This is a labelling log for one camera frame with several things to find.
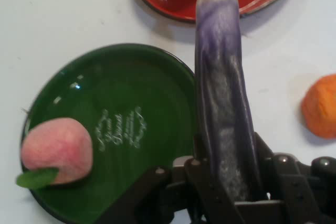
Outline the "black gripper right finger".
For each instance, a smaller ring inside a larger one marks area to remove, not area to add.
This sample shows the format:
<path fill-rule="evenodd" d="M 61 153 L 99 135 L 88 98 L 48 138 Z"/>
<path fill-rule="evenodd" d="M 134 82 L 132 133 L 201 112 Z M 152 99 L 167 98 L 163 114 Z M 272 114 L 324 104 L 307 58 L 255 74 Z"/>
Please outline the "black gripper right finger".
<path fill-rule="evenodd" d="M 260 175 L 285 223 L 335 223 L 335 182 L 288 153 L 274 153 L 255 133 Z"/>

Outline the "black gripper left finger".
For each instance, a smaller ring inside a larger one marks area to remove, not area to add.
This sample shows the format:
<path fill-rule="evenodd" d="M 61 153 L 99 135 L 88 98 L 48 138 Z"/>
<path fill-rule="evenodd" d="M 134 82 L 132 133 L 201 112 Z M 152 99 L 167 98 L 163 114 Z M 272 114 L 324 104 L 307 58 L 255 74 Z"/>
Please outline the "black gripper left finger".
<path fill-rule="evenodd" d="M 211 175 L 199 135 L 194 154 L 181 166 L 153 167 L 144 172 L 96 223 L 171 223 L 186 209 L 192 223 L 236 223 L 237 209 Z"/>

